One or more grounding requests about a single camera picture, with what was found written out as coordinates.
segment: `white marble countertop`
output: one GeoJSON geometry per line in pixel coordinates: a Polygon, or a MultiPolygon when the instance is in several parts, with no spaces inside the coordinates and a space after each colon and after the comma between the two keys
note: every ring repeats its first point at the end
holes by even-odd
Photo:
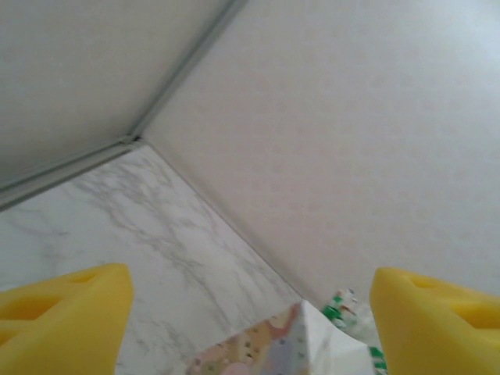
{"type": "Polygon", "coordinates": [[[180,359],[299,300],[149,147],[0,213],[0,288],[110,262],[135,298],[117,375],[180,359]]]}

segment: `gray molding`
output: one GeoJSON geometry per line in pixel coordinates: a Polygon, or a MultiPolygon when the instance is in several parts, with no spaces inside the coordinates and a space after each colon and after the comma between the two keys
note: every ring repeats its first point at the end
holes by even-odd
{"type": "Polygon", "coordinates": [[[135,143],[125,144],[119,139],[44,166],[18,180],[10,181],[0,189],[0,211],[115,159],[135,147],[137,147],[135,143]]]}
{"type": "Polygon", "coordinates": [[[140,136],[145,128],[155,119],[158,112],[172,97],[177,88],[184,82],[189,73],[195,68],[202,57],[207,53],[213,43],[222,34],[238,11],[243,8],[248,0],[229,0],[216,16],[203,28],[186,52],[180,57],[172,70],[167,74],[165,83],[159,93],[153,98],[143,115],[130,129],[132,138],[140,136]]]}
{"type": "Polygon", "coordinates": [[[7,181],[0,186],[0,211],[138,147],[141,144],[140,138],[144,129],[152,122],[247,1],[228,0],[220,6],[216,15],[203,27],[200,35],[188,46],[172,70],[166,72],[166,79],[161,90],[152,98],[127,134],[105,145],[99,145],[50,165],[40,166],[19,179],[7,181]]]}

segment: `patterned paper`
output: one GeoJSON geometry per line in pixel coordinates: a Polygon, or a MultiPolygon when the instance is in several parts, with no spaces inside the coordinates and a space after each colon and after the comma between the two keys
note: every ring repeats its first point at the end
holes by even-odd
{"type": "Polygon", "coordinates": [[[191,361],[187,375],[309,375],[302,305],[205,350],[191,361]]]}

